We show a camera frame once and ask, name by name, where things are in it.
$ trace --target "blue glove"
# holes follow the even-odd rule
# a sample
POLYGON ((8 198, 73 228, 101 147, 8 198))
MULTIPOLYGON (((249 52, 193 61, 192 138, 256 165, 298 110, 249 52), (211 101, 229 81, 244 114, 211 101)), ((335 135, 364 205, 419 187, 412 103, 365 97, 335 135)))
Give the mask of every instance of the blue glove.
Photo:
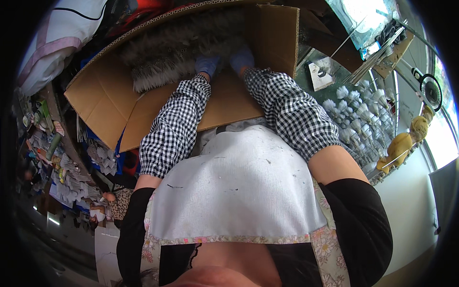
POLYGON ((255 66, 252 52, 247 45, 244 45, 239 51, 231 55, 229 63, 238 75, 241 73, 243 67, 253 68, 255 66))
POLYGON ((205 72, 212 79, 213 73, 215 73, 215 69, 217 68, 217 64, 219 60, 220 60, 220 56, 215 56, 215 57, 199 56, 198 58, 196 58, 196 63, 195 63, 196 74, 200 72, 205 72))

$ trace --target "black shirt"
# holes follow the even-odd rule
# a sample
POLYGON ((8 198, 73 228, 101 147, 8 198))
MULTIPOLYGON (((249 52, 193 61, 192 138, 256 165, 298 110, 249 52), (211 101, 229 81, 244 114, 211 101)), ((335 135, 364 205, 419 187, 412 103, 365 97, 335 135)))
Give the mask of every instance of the black shirt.
MULTIPOLYGON (((357 179, 320 184, 333 212, 336 234, 351 286, 372 286, 392 257, 392 233, 377 191, 357 179)), ((140 262, 145 237, 144 216, 154 188, 136 190, 129 202, 117 245, 118 266, 126 286, 141 286, 140 262)), ((311 243, 275 245, 268 250, 285 287, 322 286, 311 243)), ((161 246, 159 285, 175 281, 186 271, 194 244, 161 246)))

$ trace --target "black and white gingham sleeve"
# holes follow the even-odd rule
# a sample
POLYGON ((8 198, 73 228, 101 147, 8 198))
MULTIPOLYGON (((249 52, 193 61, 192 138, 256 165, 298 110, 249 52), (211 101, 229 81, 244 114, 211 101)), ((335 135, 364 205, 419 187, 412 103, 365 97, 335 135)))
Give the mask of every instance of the black and white gingham sleeve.
POLYGON ((271 128, 306 162, 327 146, 341 146, 338 128, 325 110, 288 75, 248 68, 243 79, 271 128))
POLYGON ((190 156, 209 97, 210 84, 204 76, 180 82, 140 142, 140 174, 164 178, 176 163, 190 156))

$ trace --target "white apron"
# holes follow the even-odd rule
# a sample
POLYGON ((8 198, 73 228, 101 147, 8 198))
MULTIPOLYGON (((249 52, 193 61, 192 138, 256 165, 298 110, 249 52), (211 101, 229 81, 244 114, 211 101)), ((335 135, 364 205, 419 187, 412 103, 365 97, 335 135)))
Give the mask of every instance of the white apron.
POLYGON ((145 216, 141 270, 161 245, 311 242, 324 286, 349 286, 330 207, 307 163, 270 129, 223 132, 172 168, 145 216))

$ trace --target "fluorescent light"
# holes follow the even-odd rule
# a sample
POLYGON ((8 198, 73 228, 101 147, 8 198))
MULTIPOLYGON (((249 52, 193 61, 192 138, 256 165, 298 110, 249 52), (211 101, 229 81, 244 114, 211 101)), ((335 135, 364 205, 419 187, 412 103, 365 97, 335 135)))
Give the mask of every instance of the fluorescent light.
POLYGON ((52 218, 49 218, 49 219, 50 219, 51 222, 56 223, 57 225, 61 225, 59 222, 55 221, 54 219, 52 219, 52 218))

